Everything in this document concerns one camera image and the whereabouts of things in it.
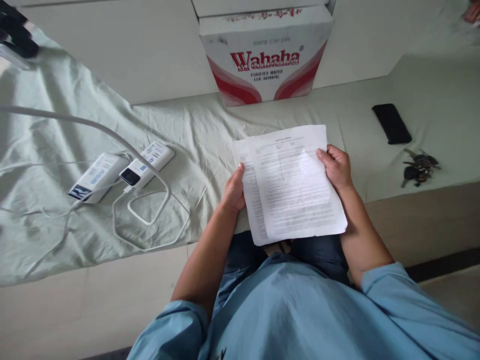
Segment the light blue shirt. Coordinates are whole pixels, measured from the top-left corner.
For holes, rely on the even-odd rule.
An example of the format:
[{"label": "light blue shirt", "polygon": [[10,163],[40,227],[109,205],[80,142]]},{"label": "light blue shirt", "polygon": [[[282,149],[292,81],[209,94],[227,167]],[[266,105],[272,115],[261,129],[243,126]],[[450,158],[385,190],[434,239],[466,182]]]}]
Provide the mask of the light blue shirt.
[{"label": "light blue shirt", "polygon": [[129,359],[480,359],[480,336],[395,263],[368,271],[361,292],[300,262],[267,259],[210,325],[174,301]]}]

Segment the wahaha box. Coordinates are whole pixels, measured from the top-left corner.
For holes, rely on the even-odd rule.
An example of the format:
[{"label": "wahaha box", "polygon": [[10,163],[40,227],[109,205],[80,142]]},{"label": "wahaha box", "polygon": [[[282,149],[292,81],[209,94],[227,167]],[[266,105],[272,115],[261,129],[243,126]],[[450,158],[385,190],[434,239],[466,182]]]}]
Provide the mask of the wahaha box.
[{"label": "wahaha box", "polygon": [[323,5],[200,18],[200,38],[224,104],[308,94],[333,23]]}]

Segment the forearm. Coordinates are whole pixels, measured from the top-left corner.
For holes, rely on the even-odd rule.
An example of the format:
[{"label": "forearm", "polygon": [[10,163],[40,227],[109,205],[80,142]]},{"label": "forearm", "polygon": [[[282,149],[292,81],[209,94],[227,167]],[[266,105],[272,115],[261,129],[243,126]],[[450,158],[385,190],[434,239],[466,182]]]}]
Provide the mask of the forearm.
[{"label": "forearm", "polygon": [[365,272],[391,264],[394,259],[375,230],[355,188],[341,189],[338,195],[348,221],[345,233],[340,235],[341,247],[353,282],[359,288]]},{"label": "forearm", "polygon": [[180,274],[171,301],[190,301],[212,316],[237,217],[237,211],[222,204],[215,210]]}]

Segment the shirt sleeve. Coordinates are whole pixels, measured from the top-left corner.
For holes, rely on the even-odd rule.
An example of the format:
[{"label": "shirt sleeve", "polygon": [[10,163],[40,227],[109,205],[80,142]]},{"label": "shirt sleeve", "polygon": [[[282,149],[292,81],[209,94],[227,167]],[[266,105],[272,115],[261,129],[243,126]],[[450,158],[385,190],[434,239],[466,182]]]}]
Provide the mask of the shirt sleeve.
[{"label": "shirt sleeve", "polygon": [[367,271],[361,290],[435,359],[480,359],[480,336],[425,294],[399,262]]},{"label": "shirt sleeve", "polygon": [[128,360],[197,359],[207,330],[203,307],[188,301],[173,301],[140,334]]}]

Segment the hand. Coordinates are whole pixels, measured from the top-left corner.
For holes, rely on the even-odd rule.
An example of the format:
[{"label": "hand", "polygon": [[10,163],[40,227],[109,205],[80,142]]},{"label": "hand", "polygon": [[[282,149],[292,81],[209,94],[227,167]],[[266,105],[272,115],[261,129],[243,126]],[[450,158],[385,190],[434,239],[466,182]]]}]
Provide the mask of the hand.
[{"label": "hand", "polygon": [[354,187],[350,175],[350,158],[346,152],[328,145],[326,152],[317,149],[316,157],[325,165],[326,176],[337,191]]},{"label": "hand", "polygon": [[242,177],[244,176],[245,165],[241,162],[238,168],[228,179],[225,185],[225,193],[221,199],[220,205],[227,207],[239,213],[245,207],[244,184]]},{"label": "hand", "polygon": [[480,1],[472,1],[465,14],[465,20],[471,24],[475,23],[480,17]]}]

